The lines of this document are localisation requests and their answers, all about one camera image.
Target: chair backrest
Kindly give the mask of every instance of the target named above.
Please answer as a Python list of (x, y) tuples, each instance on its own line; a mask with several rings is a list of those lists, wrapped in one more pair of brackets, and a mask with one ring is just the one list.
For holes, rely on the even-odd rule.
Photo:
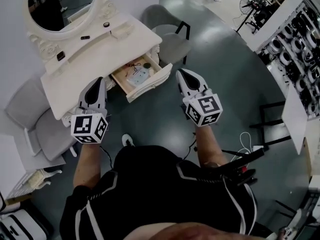
[(4, 111), (12, 120), (29, 130), (49, 108), (40, 79), (33, 77), (16, 91)]
[(181, 23), (180, 19), (172, 15), (160, 4), (153, 4), (147, 7), (142, 14), (141, 21), (151, 30), (160, 25), (174, 25), (179, 27)]

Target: white wall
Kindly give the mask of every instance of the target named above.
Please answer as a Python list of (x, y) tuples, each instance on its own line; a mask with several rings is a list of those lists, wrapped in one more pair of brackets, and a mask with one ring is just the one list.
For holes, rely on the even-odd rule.
[[(112, 0), (116, 7), (139, 18), (144, 8), (159, 0)], [(22, 15), (23, 0), (0, 0), (0, 109), (21, 84), (33, 74), (43, 74), (44, 65), (27, 38)]]
[(254, 40), (248, 43), (252, 51), (256, 51), (276, 30), (289, 18), (292, 12), (303, 2), (303, 0), (285, 0), (272, 17), (254, 35)]

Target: white sneaker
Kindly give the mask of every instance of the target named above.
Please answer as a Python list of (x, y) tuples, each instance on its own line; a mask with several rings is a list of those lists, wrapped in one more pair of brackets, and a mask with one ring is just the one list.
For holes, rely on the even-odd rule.
[(122, 135), (122, 145), (124, 147), (134, 147), (134, 141), (132, 140), (132, 138), (130, 137), (129, 134), (124, 134)]
[(68, 6), (62, 7), (62, 8), (60, 9), (60, 12), (63, 13), (63, 12), (65, 12), (67, 9), (68, 9)]

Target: gray upholstered chair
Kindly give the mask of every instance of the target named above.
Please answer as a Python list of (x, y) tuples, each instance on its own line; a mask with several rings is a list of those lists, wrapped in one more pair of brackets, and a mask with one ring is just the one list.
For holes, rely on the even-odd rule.
[(7, 115), (24, 129), (31, 154), (42, 150), (53, 161), (70, 149), (76, 156), (71, 136), (61, 120), (56, 120), (38, 77), (27, 80), (12, 96), (4, 109)]
[[(186, 64), (187, 54), (191, 50), (191, 43), (189, 41), (190, 26), (187, 23), (172, 15), (159, 4), (153, 4), (146, 8), (142, 14), (141, 21), (151, 30), (161, 25), (177, 26), (178, 28), (175, 33), (167, 33), (162, 36), (159, 58), (166, 64), (177, 63), (183, 58), (183, 64)], [(183, 26), (186, 26), (185, 38), (178, 35)]]

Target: wooden drawer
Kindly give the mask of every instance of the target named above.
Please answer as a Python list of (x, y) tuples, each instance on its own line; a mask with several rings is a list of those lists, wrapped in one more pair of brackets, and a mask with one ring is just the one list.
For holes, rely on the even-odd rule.
[[(128, 64), (138, 64), (143, 65), (144, 63), (150, 63), (151, 67), (154, 70), (154, 75), (149, 76), (142, 84), (137, 87), (132, 86), (127, 81), (128, 72), (133, 68), (131, 66), (127, 66)], [(156, 88), (161, 85), (164, 81), (166, 81), (170, 75), (172, 64), (168, 64), (164, 68), (161, 68), (152, 58), (150, 58), (147, 54), (131, 61), (121, 68), (114, 71), (111, 75), (113, 79), (118, 83), (118, 85), (123, 89), (126, 94), (126, 98), (128, 102), (134, 101), (140, 95), (146, 93), (147, 91)]]

